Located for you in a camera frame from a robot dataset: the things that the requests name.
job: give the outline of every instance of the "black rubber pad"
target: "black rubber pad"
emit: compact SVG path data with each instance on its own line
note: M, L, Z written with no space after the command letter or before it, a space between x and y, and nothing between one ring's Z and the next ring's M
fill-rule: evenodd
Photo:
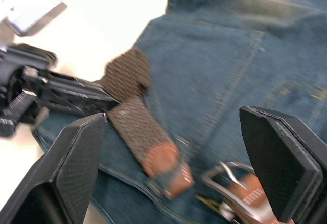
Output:
M257 107L242 107L242 135L276 218L280 222L297 221L312 206L323 174L300 138L276 114Z

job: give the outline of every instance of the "belt buckle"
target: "belt buckle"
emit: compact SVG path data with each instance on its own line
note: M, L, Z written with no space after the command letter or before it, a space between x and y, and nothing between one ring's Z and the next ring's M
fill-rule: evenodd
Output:
M231 193L227 188L223 187L222 185L212 180L213 177L217 175L221 175L225 171L234 184L242 186L243 188L247 189L247 186L244 183L237 180L237 178L235 177L235 175L231 170L231 167L245 169L255 175L254 169L246 164L238 163L238 162L228 162L228 163L220 162L220 165L217 165L212 170L207 171L205 174L202 175L201 178L207 186L218 191L227 200L235 204L244 214L248 215L249 217L260 223L268 221L273 215L268 200L263 204L261 204L259 207L252 207L247 203L245 203L244 201L242 201L241 199L239 199L233 193Z

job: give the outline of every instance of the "jeans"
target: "jeans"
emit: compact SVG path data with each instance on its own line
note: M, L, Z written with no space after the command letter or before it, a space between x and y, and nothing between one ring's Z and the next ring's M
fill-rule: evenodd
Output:
M219 161L250 163L244 105L296 116L327 141L326 2L168 0L135 47L150 61L143 101L175 143L187 145L195 186L167 200L108 121L92 196L108 223L226 223L219 194L200 175ZM77 118L51 112L33 134L47 151Z

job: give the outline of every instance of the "white table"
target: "white table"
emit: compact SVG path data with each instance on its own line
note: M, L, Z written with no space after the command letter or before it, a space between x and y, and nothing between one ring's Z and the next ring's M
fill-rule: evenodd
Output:
M14 39L57 54L57 71L99 79L109 60L129 49L149 20L164 13L167 0L63 0L68 8L33 37ZM42 155L30 127L0 139L0 209L31 165ZM105 223L89 206L84 223Z

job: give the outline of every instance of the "brown woven belt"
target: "brown woven belt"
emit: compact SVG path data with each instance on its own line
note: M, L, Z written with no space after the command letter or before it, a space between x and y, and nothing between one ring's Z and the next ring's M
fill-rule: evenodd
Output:
M107 112L132 154L151 178L174 172L164 190L173 199L194 184L186 162L165 130L144 106L141 95L150 87L150 67L146 56L131 49L110 62L96 83L121 103Z

